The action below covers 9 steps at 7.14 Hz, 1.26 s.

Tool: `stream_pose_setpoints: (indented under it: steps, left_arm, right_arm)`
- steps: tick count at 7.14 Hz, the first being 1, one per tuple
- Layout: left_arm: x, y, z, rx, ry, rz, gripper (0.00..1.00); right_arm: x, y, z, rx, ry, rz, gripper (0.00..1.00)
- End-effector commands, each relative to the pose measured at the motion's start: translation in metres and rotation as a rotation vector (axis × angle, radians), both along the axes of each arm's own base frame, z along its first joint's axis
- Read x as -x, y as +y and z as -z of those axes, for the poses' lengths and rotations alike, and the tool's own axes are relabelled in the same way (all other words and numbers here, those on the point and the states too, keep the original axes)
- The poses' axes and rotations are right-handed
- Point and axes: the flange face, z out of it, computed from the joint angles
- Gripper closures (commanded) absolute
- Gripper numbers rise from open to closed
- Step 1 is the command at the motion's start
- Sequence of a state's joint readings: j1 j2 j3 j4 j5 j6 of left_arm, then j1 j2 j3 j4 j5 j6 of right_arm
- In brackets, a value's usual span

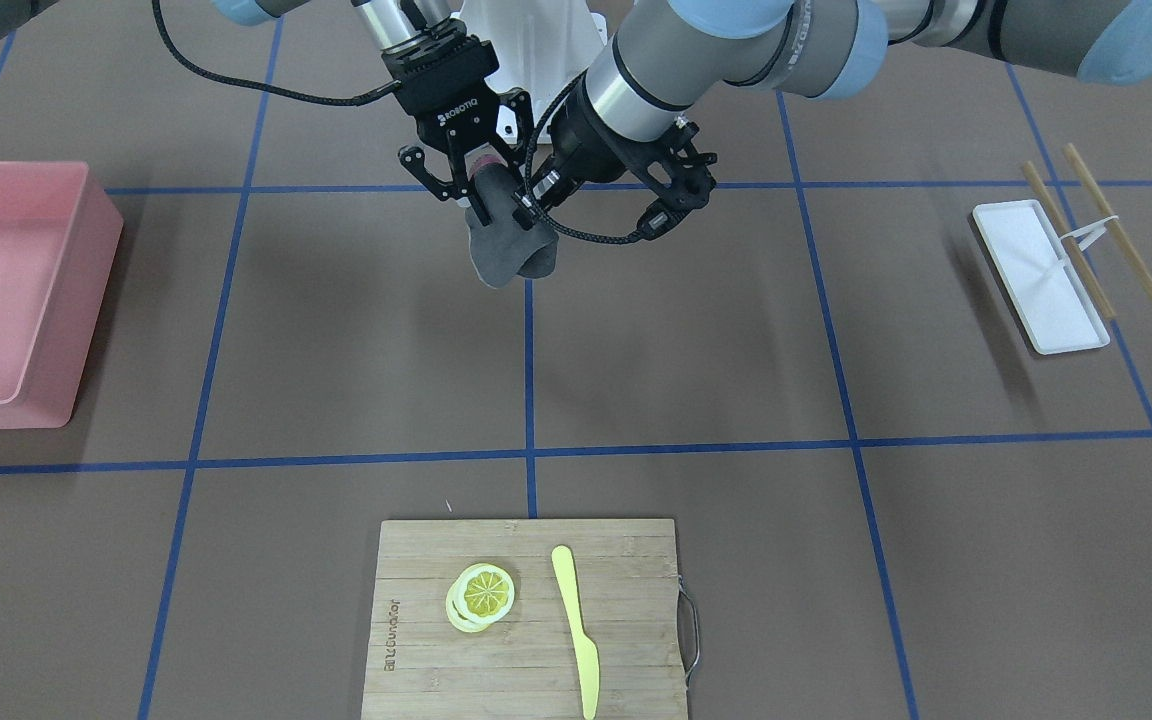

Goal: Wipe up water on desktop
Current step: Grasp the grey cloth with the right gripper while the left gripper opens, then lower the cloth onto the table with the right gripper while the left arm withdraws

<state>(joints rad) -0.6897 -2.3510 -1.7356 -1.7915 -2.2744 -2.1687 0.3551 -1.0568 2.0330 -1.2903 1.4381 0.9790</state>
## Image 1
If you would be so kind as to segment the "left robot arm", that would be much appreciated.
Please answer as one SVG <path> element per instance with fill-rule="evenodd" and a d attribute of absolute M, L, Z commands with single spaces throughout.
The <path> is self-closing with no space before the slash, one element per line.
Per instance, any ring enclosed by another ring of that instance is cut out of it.
<path fill-rule="evenodd" d="M 545 113 L 552 154 L 526 167 L 521 206 L 544 218 L 630 173 L 655 195 L 630 238 L 669 232 L 717 187 L 684 118 L 710 88 L 846 99 L 896 44 L 1134 85 L 1152 76 L 1152 1 L 637 1 Z"/>

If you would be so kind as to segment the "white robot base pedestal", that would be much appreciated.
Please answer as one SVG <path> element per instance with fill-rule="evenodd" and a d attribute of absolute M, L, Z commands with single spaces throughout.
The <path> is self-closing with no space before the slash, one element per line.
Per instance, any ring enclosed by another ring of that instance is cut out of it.
<path fill-rule="evenodd" d="M 499 68 L 486 85 L 495 94 L 525 90 L 535 119 L 609 40 L 607 20 L 585 1 L 463 1 L 450 15 L 492 44 Z"/>

